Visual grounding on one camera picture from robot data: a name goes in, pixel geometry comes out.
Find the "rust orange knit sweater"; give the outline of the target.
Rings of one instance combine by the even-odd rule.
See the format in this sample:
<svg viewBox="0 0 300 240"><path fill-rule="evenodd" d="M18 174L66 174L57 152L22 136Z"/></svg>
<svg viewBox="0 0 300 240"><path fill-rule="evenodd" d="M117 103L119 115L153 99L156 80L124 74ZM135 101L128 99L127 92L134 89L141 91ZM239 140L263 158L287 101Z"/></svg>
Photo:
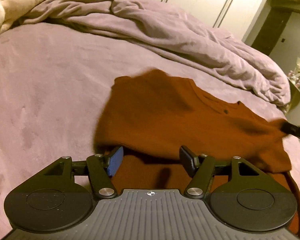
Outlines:
<svg viewBox="0 0 300 240"><path fill-rule="evenodd" d="M283 147L284 119L267 121L242 102L228 103L193 80L153 69L117 77L98 120L94 149L127 151L113 182L124 188L191 188L218 221L241 231L288 228L300 237L300 192ZM191 178L179 159L199 157Z"/></svg>

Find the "gold side table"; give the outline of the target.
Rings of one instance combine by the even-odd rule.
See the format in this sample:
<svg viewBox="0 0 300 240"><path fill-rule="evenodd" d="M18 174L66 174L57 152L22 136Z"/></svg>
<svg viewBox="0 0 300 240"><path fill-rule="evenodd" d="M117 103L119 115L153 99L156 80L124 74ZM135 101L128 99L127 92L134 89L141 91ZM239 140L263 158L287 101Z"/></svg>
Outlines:
<svg viewBox="0 0 300 240"><path fill-rule="evenodd" d="M293 81L290 79L288 81L290 85L290 102L285 107L286 115L295 109L300 103L300 89Z"/></svg>

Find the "wrapped flower bouquet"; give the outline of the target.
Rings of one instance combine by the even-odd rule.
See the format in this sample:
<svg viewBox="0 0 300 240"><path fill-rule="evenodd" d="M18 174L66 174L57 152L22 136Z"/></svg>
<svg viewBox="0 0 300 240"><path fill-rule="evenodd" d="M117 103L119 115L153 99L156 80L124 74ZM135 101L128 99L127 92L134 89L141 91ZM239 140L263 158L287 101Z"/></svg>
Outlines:
<svg viewBox="0 0 300 240"><path fill-rule="evenodd" d="M297 88L300 88L300 58L296 59L296 66L293 70L288 73L289 81L295 85Z"/></svg>

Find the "purple bed sheet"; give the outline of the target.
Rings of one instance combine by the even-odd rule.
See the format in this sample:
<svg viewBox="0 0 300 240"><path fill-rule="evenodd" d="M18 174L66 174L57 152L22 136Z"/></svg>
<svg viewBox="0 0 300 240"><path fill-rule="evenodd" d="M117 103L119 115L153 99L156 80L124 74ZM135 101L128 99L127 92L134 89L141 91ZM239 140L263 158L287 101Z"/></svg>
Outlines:
<svg viewBox="0 0 300 240"><path fill-rule="evenodd" d="M0 35L0 239L11 230L7 194L56 159L93 154L98 117L115 78L152 68L192 79L221 100L242 102L267 119L282 117L272 103L233 87L176 56L126 40L37 23Z"/></svg>

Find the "dark doorway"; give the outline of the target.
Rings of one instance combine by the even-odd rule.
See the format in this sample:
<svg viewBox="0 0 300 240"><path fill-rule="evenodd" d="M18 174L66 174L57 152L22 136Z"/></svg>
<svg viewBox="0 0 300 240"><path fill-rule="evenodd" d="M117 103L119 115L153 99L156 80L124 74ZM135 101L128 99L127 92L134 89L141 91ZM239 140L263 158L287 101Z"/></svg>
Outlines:
<svg viewBox="0 0 300 240"><path fill-rule="evenodd" d="M291 16L290 11L271 9L251 47L269 56Z"/></svg>

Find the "purple crumpled duvet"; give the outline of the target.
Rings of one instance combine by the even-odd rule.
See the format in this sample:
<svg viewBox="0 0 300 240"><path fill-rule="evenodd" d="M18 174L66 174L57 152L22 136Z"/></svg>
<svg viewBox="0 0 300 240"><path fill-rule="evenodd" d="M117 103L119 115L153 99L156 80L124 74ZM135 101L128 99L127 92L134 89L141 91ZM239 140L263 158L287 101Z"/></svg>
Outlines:
<svg viewBox="0 0 300 240"><path fill-rule="evenodd" d="M45 0L20 18L127 40L196 68L278 106L290 102L283 70L230 32L210 28L183 9L156 0Z"/></svg>

